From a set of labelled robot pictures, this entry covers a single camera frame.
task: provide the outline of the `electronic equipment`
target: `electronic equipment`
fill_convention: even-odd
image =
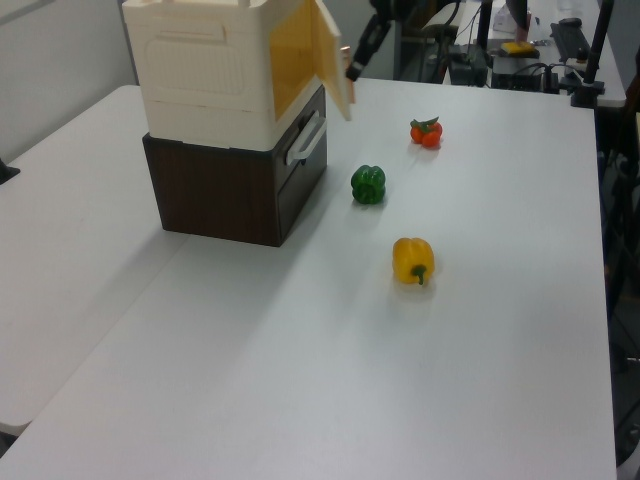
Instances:
[[[561,62],[566,62],[569,58],[579,58],[578,55],[589,55],[591,47],[579,27],[552,23],[551,32],[560,52]]]
[[[496,57],[493,59],[491,88],[538,92],[541,90],[541,64],[531,58]]]
[[[485,52],[477,45],[449,47],[449,77],[451,85],[484,87],[487,83]]]

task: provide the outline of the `yellow bell pepper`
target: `yellow bell pepper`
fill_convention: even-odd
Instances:
[[[423,285],[436,268],[431,245],[421,238],[401,238],[393,244],[393,273],[402,283]]]

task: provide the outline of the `green bell pepper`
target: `green bell pepper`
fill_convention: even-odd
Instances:
[[[386,177],[380,167],[363,165],[351,177],[353,198],[365,205],[375,205],[384,198]]]

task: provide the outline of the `yellow sponge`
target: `yellow sponge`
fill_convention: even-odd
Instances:
[[[536,48],[527,42],[507,42],[502,44],[504,50],[510,57],[526,57],[536,53]]]

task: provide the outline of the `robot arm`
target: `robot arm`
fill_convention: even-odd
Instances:
[[[369,0],[376,9],[376,13],[367,24],[358,49],[353,56],[353,62],[347,69],[347,78],[356,81],[362,70],[369,64],[369,60],[378,51],[384,38],[389,33],[391,22],[394,20],[404,22],[415,9],[418,0]]]

